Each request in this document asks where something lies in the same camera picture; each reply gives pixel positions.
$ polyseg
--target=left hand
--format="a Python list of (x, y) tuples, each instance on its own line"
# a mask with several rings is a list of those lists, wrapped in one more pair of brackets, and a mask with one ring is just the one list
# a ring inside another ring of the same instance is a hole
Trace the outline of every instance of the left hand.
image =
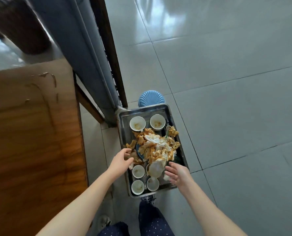
[(108, 168), (108, 171), (114, 176), (116, 180), (128, 169), (130, 164), (134, 161), (134, 158), (131, 157), (128, 160), (124, 160), (125, 156), (129, 156), (132, 149), (124, 148), (119, 153), (113, 157), (113, 160)]

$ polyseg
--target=wooden table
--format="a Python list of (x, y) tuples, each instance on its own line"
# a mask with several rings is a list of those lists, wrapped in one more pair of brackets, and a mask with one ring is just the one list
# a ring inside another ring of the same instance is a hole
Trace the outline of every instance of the wooden table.
[(0, 71), (0, 235), (35, 235), (86, 188), (68, 62)]

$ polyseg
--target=right hand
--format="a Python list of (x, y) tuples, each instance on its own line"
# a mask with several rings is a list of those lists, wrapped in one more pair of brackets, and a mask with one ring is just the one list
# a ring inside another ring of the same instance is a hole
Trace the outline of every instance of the right hand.
[(166, 166), (166, 175), (170, 176), (170, 182), (178, 187), (181, 194), (186, 194), (186, 192), (191, 188), (191, 184), (195, 183), (190, 171), (187, 167), (179, 165), (174, 162), (169, 162), (170, 166)]

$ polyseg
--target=leg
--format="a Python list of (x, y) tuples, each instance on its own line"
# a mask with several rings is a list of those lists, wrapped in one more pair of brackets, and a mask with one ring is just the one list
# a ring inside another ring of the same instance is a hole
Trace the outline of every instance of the leg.
[(106, 226), (98, 236), (130, 236), (126, 223), (118, 222), (115, 225)]
[(170, 226), (160, 210), (151, 202), (142, 200), (139, 205), (139, 229), (141, 236), (174, 236)]

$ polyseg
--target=hand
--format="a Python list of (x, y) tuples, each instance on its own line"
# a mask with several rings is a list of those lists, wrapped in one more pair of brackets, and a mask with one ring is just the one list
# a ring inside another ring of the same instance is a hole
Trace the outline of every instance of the hand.
[(128, 160), (124, 160), (125, 156), (130, 156), (132, 149), (124, 148), (113, 157), (113, 160), (108, 168), (108, 171), (114, 176), (114, 180), (119, 178), (128, 169), (130, 164), (134, 161), (131, 157)]
[(190, 171), (187, 167), (171, 161), (169, 162), (169, 165), (170, 166), (165, 167), (166, 171), (164, 173), (170, 177), (169, 181), (176, 185), (184, 196), (187, 190), (191, 188), (191, 183), (195, 183)]

